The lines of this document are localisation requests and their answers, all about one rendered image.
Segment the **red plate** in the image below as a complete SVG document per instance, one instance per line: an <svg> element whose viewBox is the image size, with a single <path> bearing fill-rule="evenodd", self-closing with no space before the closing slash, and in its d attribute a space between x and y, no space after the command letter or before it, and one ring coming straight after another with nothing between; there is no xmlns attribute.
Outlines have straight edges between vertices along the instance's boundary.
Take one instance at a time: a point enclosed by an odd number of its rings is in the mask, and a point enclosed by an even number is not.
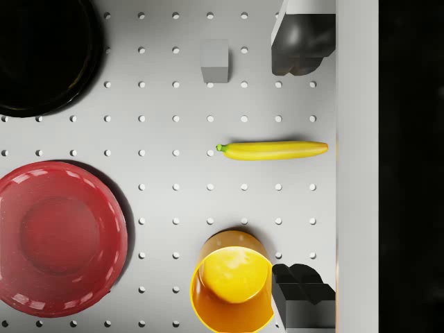
<svg viewBox="0 0 444 333"><path fill-rule="evenodd" d="M87 170L64 162L21 166L0 178L0 301L43 318L102 299L128 251L122 209Z"/></svg>

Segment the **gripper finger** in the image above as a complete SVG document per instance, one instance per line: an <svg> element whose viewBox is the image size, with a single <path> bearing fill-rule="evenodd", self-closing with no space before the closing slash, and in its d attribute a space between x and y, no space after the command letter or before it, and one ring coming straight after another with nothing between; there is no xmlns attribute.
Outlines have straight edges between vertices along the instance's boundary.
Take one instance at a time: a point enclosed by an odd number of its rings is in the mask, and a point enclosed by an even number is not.
<svg viewBox="0 0 444 333"><path fill-rule="evenodd" d="M272 295L284 333L336 333L336 293L305 264L276 264Z"/></svg>
<svg viewBox="0 0 444 333"><path fill-rule="evenodd" d="M336 49L336 0L283 0L271 33L276 76L304 76Z"/></svg>

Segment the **grey cube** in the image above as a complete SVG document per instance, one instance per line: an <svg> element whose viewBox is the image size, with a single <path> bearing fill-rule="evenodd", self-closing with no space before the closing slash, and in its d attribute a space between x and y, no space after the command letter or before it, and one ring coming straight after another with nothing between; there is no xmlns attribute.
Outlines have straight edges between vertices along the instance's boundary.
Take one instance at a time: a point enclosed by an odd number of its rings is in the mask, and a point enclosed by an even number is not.
<svg viewBox="0 0 444 333"><path fill-rule="evenodd" d="M229 46L227 39L200 41L200 69L205 83L227 83Z"/></svg>

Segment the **yellow bowl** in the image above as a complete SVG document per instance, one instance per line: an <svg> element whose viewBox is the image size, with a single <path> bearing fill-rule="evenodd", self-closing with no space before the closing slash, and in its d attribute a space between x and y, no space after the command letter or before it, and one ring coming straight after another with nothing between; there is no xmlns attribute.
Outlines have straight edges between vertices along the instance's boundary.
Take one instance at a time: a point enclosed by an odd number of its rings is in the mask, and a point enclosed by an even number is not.
<svg viewBox="0 0 444 333"><path fill-rule="evenodd" d="M190 282L195 315L213 333L257 333L274 316L272 267L251 234L214 234L201 248Z"/></svg>

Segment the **black plate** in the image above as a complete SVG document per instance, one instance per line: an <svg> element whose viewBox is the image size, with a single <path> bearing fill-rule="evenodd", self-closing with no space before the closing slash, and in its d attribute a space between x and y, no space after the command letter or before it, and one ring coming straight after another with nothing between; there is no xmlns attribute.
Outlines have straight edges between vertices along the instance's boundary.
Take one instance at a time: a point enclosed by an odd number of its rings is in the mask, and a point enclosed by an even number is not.
<svg viewBox="0 0 444 333"><path fill-rule="evenodd" d="M93 0L0 0L0 114L36 117L74 102L103 47Z"/></svg>

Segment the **banana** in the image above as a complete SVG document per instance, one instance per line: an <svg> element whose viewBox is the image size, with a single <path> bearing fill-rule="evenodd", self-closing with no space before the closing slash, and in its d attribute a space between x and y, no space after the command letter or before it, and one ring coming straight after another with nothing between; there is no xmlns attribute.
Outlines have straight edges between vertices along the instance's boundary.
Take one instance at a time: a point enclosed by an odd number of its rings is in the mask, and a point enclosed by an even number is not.
<svg viewBox="0 0 444 333"><path fill-rule="evenodd" d="M321 155L328 151L328 145L307 141L242 142L217 144L216 150L233 160L290 160Z"/></svg>

